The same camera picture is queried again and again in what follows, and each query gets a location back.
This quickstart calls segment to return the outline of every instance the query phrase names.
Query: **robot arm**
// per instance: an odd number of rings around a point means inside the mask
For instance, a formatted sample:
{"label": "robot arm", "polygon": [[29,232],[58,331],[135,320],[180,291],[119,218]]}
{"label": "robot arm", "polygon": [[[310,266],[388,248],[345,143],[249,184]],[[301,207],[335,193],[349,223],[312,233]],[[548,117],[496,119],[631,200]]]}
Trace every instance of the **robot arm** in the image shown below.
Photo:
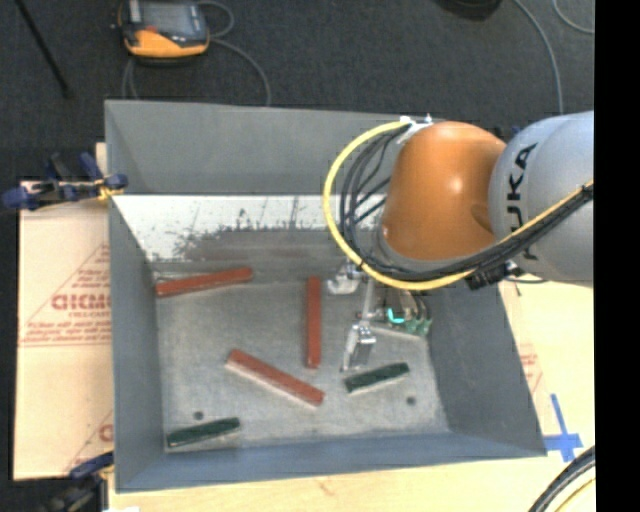
{"label": "robot arm", "polygon": [[[591,285],[593,124],[593,112],[550,118],[507,145],[466,123],[427,123],[412,132],[410,120],[377,127],[347,146],[329,172],[329,229],[358,267],[395,288],[499,280],[512,261],[543,279]],[[380,203],[374,247],[364,250],[357,235],[363,216],[355,210],[367,195],[360,184],[379,168],[368,175],[367,159],[408,133]],[[346,174],[338,227],[328,200],[333,181],[365,143]]]}

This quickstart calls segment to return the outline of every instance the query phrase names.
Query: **kuka logo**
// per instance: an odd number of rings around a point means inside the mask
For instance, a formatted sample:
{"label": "kuka logo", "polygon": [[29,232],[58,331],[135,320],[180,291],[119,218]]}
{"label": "kuka logo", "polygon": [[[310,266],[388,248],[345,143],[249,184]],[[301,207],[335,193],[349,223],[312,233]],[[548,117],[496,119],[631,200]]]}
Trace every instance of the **kuka logo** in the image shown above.
{"label": "kuka logo", "polygon": [[[517,179],[514,177],[513,173],[509,175],[509,192],[507,193],[507,201],[516,202],[516,204],[507,204],[507,213],[510,215],[515,215],[515,220],[516,220],[516,225],[511,226],[512,233],[517,229],[519,229],[524,224],[524,221],[522,219],[522,210],[520,209],[520,204],[519,204],[521,199],[519,188],[520,188],[520,185],[522,185],[522,180],[524,179],[524,172],[527,169],[527,158],[529,158],[529,155],[537,145],[538,143],[531,144],[531,146],[528,146],[520,150],[520,152],[518,153],[518,156],[516,156],[515,164],[518,167],[520,167],[520,169],[522,169],[522,172],[520,173]],[[537,256],[531,254],[529,247],[527,247],[524,250],[522,255],[529,260],[538,259]]]}
{"label": "kuka logo", "polygon": [[58,311],[76,309],[108,309],[111,307],[111,296],[107,294],[60,294],[51,298],[51,307]]}

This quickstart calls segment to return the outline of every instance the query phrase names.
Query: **black cable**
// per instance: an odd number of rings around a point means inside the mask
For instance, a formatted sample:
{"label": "black cable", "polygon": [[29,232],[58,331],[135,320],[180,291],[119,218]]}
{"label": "black cable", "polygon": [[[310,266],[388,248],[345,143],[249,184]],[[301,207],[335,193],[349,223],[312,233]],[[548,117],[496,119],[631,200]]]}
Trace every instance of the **black cable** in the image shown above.
{"label": "black cable", "polygon": [[581,453],[562,471],[535,501],[529,512],[544,512],[551,502],[557,498],[577,478],[596,467],[595,445]]}
{"label": "black cable", "polygon": [[53,55],[51,55],[51,52],[49,51],[49,47],[47,46],[47,43],[45,43],[44,38],[40,34],[40,31],[38,30],[38,27],[36,26],[35,21],[33,21],[33,18],[31,17],[31,13],[27,9],[27,6],[24,4],[24,2],[22,0],[14,0],[14,2],[16,4],[16,7],[18,8],[18,10],[20,11],[20,14],[24,18],[25,23],[29,27],[29,30],[31,31],[31,34],[35,38],[36,43],[38,44],[38,47],[40,48],[40,51],[42,52],[42,55],[44,55],[44,58],[46,59],[47,64],[49,65],[49,68],[53,72],[53,76],[55,76],[55,78],[56,78],[56,80],[58,82],[58,85],[60,85],[60,90],[62,91],[62,96],[64,98],[66,98],[66,99],[72,99],[73,96],[74,96],[73,95],[73,91],[71,90],[71,87],[69,86],[69,84],[65,80],[65,78],[64,78],[64,76],[62,74],[62,71],[60,70],[60,67],[58,66],[58,63],[53,58]]}

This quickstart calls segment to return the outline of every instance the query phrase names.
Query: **cable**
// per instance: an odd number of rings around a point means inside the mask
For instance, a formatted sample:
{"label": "cable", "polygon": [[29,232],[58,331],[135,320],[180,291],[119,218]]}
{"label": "cable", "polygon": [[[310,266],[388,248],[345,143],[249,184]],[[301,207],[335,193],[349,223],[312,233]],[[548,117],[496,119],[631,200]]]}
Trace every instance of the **cable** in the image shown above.
{"label": "cable", "polygon": [[214,0],[200,0],[198,2],[198,5],[205,5],[205,6],[211,6],[211,7],[217,7],[218,9],[222,10],[225,12],[225,14],[227,15],[227,17],[229,18],[229,21],[227,23],[227,26],[225,28],[223,28],[221,31],[219,32],[215,32],[209,35],[210,38],[214,39],[214,38],[220,38],[220,37],[224,37],[226,36],[229,32],[231,32],[233,30],[233,27],[235,27],[236,25],[236,18],[233,15],[233,11],[231,9],[229,9],[226,5],[221,4],[220,2],[215,2]]}
{"label": "cable", "polygon": [[565,509],[565,506],[574,501],[575,497],[579,494],[590,490],[592,484],[595,482],[595,467],[596,467],[596,447],[595,445],[576,457],[571,464],[569,464],[564,471],[562,471],[551,482],[549,487],[540,495],[536,502],[529,509],[529,512],[544,512],[549,510],[549,507],[553,504],[553,500],[558,498],[564,490],[566,490],[572,483],[583,475],[587,475],[589,471],[593,470],[593,477],[589,478],[583,483],[576,491],[571,493],[562,503],[559,504],[557,511]]}
{"label": "cable", "polygon": [[[568,194],[565,198],[547,208],[494,246],[438,270],[415,272],[410,269],[392,267],[388,264],[381,263],[373,258],[371,254],[365,257],[362,254],[364,251],[357,245],[353,222],[347,222],[350,218],[349,216],[353,215],[353,212],[346,213],[342,211],[345,192],[349,190],[351,180],[353,180],[355,189],[355,193],[351,192],[351,206],[353,207],[355,204],[354,197],[357,197],[357,193],[360,190],[358,188],[359,176],[364,172],[363,167],[361,167],[362,163],[372,158],[371,153],[367,153],[367,150],[369,150],[370,147],[379,147],[381,144],[388,143],[389,132],[391,137],[396,137],[404,133],[412,124],[414,124],[413,121],[394,121],[377,126],[356,137],[342,150],[331,165],[323,189],[322,207],[329,232],[340,249],[353,263],[382,284],[393,288],[413,291],[430,290],[452,284],[475,272],[491,270],[535,243],[580,206],[593,199],[594,181],[590,180],[581,188]],[[331,191],[335,178],[347,158],[361,145],[374,139],[376,140],[371,143],[371,146],[363,150],[356,159],[354,166],[358,166],[357,171],[354,171],[352,167],[348,172],[347,179],[345,180],[345,182],[348,183],[343,186],[343,193],[340,198],[340,213],[344,215],[340,221],[342,229],[338,229],[333,219],[330,206]]]}
{"label": "cable", "polygon": [[524,5],[522,5],[520,0],[513,0],[513,3],[518,6],[518,8],[525,14],[527,18],[529,18],[529,21],[531,21],[535,29],[538,31],[538,34],[540,34],[540,37],[542,38],[542,42],[544,43],[547,49],[547,53],[549,54],[549,59],[551,60],[551,70],[553,72],[553,77],[556,85],[556,93],[558,95],[558,114],[564,114],[562,84],[560,83],[560,72],[558,71],[558,64],[556,63],[556,56],[555,56],[555,53],[553,52],[553,48],[551,48],[551,44],[547,39],[547,35],[545,34],[544,30],[538,23],[538,20],[536,20],[535,17],[533,16],[533,14],[531,14],[529,10]]}
{"label": "cable", "polygon": [[254,69],[260,75],[260,78],[262,79],[262,85],[264,86],[264,92],[265,92],[264,106],[265,107],[270,107],[271,106],[271,86],[269,85],[269,80],[267,79],[267,75],[265,74],[263,69],[258,65],[258,63],[253,59],[253,57],[251,57],[251,55],[249,55],[244,50],[241,50],[237,46],[235,46],[235,45],[233,45],[231,43],[228,43],[226,41],[223,41],[221,39],[212,39],[211,42],[215,43],[217,45],[223,46],[223,47],[225,47],[225,48],[237,53],[241,57],[244,57],[245,60],[247,60],[254,67]]}
{"label": "cable", "polygon": [[558,7],[558,0],[551,0],[551,5],[553,6],[553,10],[556,12],[556,14],[558,15],[558,17],[564,21],[567,25],[569,25],[571,28],[576,29],[578,32],[583,32],[585,34],[595,34],[596,31],[593,28],[586,28],[583,27],[581,25],[578,25],[577,23],[573,22],[572,20],[570,20]]}

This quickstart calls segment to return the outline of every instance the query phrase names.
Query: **red stick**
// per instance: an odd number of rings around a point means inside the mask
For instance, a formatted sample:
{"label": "red stick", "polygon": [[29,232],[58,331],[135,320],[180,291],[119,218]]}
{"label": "red stick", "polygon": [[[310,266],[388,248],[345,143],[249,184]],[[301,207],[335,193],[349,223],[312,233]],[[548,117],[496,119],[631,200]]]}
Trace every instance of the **red stick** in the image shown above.
{"label": "red stick", "polygon": [[273,366],[269,366],[242,350],[232,350],[227,358],[226,366],[234,368],[249,377],[255,377],[260,382],[284,391],[315,407],[322,404],[324,400],[324,391],[298,380]]}
{"label": "red stick", "polygon": [[253,278],[253,270],[250,267],[240,267],[213,274],[202,274],[185,279],[174,279],[156,284],[157,297],[171,297],[183,293],[200,290],[208,290],[219,286],[246,283]]}

